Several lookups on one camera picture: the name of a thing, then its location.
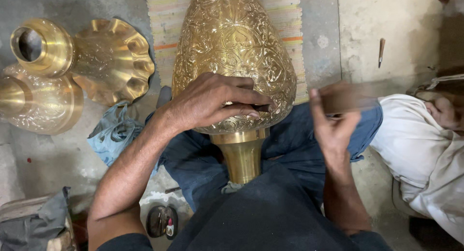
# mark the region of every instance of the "striped mat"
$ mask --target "striped mat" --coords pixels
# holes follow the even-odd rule
[[[295,105],[308,101],[305,68],[303,65],[302,9],[300,0],[261,0],[269,17],[278,29],[297,73]],[[174,57],[184,16],[190,0],[147,0],[148,15],[154,38],[156,69],[162,86],[171,86]]]

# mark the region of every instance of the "man's right hand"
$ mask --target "man's right hand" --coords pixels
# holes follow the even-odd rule
[[[253,90],[253,85],[249,77],[203,73],[155,114],[163,115],[174,132],[181,133],[236,115],[258,118],[259,112],[252,105],[269,105],[269,112],[275,110],[277,104],[269,96]]]

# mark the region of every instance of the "brass vase neck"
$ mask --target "brass vase neck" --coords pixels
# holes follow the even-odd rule
[[[37,58],[25,56],[30,52],[29,38],[39,40]],[[73,66],[73,38],[64,28],[48,19],[31,18],[24,22],[11,34],[10,46],[18,62],[33,74],[58,78]]]
[[[26,85],[15,78],[0,80],[0,112],[5,116],[17,114],[26,107],[29,89]]]
[[[269,128],[210,135],[224,155],[231,182],[245,184],[261,174],[261,147],[268,136]]]

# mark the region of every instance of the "brass vase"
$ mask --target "brass vase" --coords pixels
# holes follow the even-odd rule
[[[21,43],[31,33],[39,39],[37,58],[28,58]],[[12,33],[10,45],[28,72],[46,78],[71,72],[91,100],[107,106],[145,94],[154,72],[147,40],[115,18],[92,20],[74,38],[57,23],[31,18]]]
[[[290,113],[297,89],[287,50],[258,0],[191,1],[177,46],[173,97],[204,72],[251,77],[254,89],[278,104],[257,119],[235,116],[195,129],[209,134],[221,149],[230,180],[248,183],[261,173],[261,146],[269,127]]]
[[[20,64],[0,77],[0,115],[9,123],[38,134],[69,130],[82,113],[84,95],[70,74],[46,79],[29,74]]]

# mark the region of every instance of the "glue bottle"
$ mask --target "glue bottle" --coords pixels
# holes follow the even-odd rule
[[[173,225],[173,219],[169,218],[167,221],[167,226],[166,226],[166,235],[172,236],[174,234],[174,225]]]

